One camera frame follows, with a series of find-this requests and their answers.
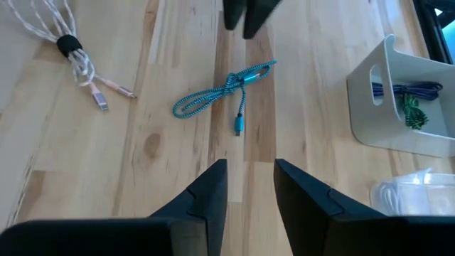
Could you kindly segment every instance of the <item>blue braided cable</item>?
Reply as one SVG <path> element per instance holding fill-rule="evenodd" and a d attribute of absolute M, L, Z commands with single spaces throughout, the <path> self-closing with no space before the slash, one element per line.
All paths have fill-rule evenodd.
<path fill-rule="evenodd" d="M 221 87 L 211 88 L 201 92 L 193 93 L 188 95 L 183 99 L 179 100 L 172 109 L 173 115 L 177 118 L 189 118 L 199 112 L 205 110 L 207 107 L 212 105 L 215 101 L 219 100 L 224 96 L 233 94 L 237 89 L 242 90 L 242 101 L 239 106 L 239 114 L 243 114 L 246 102 L 246 90 L 245 86 L 249 85 L 252 82 L 259 81 L 264 79 L 270 73 L 272 65 L 277 63 L 275 60 L 268 63 L 259 64 L 246 70 L 240 71 L 239 73 L 230 73 L 226 78 L 226 83 Z M 259 71 L 264 69 L 264 73 L 259 74 Z M 181 107 L 181 105 L 189 100 L 192 100 L 187 105 Z"/>
<path fill-rule="evenodd" d="M 382 84 L 378 82 L 372 83 L 373 95 L 383 96 Z M 422 100 L 435 100 L 439 97 L 439 91 L 442 90 L 442 85 L 438 82 L 418 82 L 412 85 L 393 85 L 393 93 L 395 95 L 409 94 Z"/>

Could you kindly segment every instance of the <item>white desk organizer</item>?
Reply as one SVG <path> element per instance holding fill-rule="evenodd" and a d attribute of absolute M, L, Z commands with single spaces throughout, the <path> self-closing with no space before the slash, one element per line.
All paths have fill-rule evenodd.
<path fill-rule="evenodd" d="M 455 156 L 455 66 L 414 57 L 394 49 L 387 36 L 348 76 L 350 123 L 355 138 L 378 146 L 430 156 Z M 395 101 L 392 84 L 419 81 L 441 83 L 434 101 L 419 99 L 429 122 L 421 131 L 405 125 L 401 102 Z M 384 97 L 373 97 L 372 82 L 381 82 Z"/>

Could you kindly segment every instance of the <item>wooden desk surface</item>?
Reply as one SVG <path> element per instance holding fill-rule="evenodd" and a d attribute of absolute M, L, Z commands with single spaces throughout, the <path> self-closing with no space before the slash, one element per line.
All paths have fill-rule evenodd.
<path fill-rule="evenodd" d="M 11 16 L 2 22 L 26 46 L 2 34 L 0 66 L 12 75 L 1 86 L 12 95 L 0 117 L 0 228 L 147 216 L 226 158 L 223 254 L 290 255 L 274 197 L 275 158 L 364 204 L 378 181 L 429 166 L 452 171 L 449 159 L 364 146 L 350 131 L 346 75 L 384 36 L 426 55 L 412 1 L 284 0 L 251 41 L 241 26 L 224 29 L 221 2 L 75 1 L 79 38 L 98 73 L 139 96 L 103 87 L 105 113 L 75 86 L 55 46 L 24 36 Z M 7 55 L 17 56 L 14 65 Z M 232 132 L 240 92 L 191 119 L 171 114 L 183 96 L 272 59 L 273 73 L 247 88 L 241 137 Z"/>

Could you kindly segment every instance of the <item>white cable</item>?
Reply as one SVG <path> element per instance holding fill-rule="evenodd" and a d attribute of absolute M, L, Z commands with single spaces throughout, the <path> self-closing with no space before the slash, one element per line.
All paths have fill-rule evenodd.
<path fill-rule="evenodd" d="M 68 5 L 68 0 L 63 0 L 63 5 L 65 6 L 66 12 L 68 13 L 68 18 L 69 18 L 69 24 L 66 24 L 65 19 L 62 17 L 61 13 L 59 12 L 58 8 L 54 4 L 54 0 L 40 0 L 44 3 L 44 6 L 47 7 L 49 12 L 52 15 L 53 18 L 53 23 L 55 25 L 55 28 L 57 29 L 58 34 L 55 35 L 52 33 L 49 29 L 49 27 L 46 26 L 46 23 L 44 20 L 41 18 L 41 15 L 39 14 L 37 8 L 36 8 L 36 3 L 35 0 L 30 0 L 30 6 L 34 11 L 36 19 L 38 19 L 42 29 L 36 28 L 35 26 L 31 25 L 28 23 L 22 15 L 18 12 L 16 7 L 13 4 L 12 0 L 2 0 L 2 2 L 7 5 L 11 11 L 14 13 L 16 18 L 22 23 L 24 28 L 31 33 L 37 35 L 38 37 L 42 39 L 46 39 L 48 41 L 51 41 L 53 43 L 57 43 L 57 40 L 65 35 L 71 35 L 77 38 L 76 36 L 76 25 L 75 25 L 75 19 L 73 16 L 73 13 L 70 9 L 70 6 Z M 125 87 L 119 86 L 115 82 L 112 82 L 106 78 L 103 78 L 99 76 L 95 72 L 95 67 L 90 60 L 89 55 L 83 50 L 83 49 L 77 49 L 69 53 L 68 60 L 71 63 L 71 66 L 73 67 L 73 75 L 75 78 L 75 81 L 78 83 L 80 87 L 85 87 L 88 86 L 91 91 L 92 91 L 92 96 L 97 103 L 97 105 L 102 109 L 102 110 L 107 110 L 107 103 L 104 99 L 104 96 L 101 94 L 101 92 L 98 90 L 98 88 L 95 86 L 93 83 L 93 80 L 99 80 L 100 82 L 104 83 L 106 86 L 112 88 L 113 90 L 116 90 L 118 93 L 121 93 L 122 95 L 125 95 L 127 97 L 135 97 L 133 93 L 128 90 Z"/>

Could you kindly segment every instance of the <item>black cable tie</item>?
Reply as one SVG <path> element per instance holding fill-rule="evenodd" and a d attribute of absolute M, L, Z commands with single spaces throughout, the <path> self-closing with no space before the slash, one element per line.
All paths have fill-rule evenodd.
<path fill-rule="evenodd" d="M 57 42 L 58 50 L 68 58 L 70 53 L 74 50 L 82 49 L 82 45 L 80 44 L 79 40 L 71 35 L 64 35 L 61 36 Z"/>

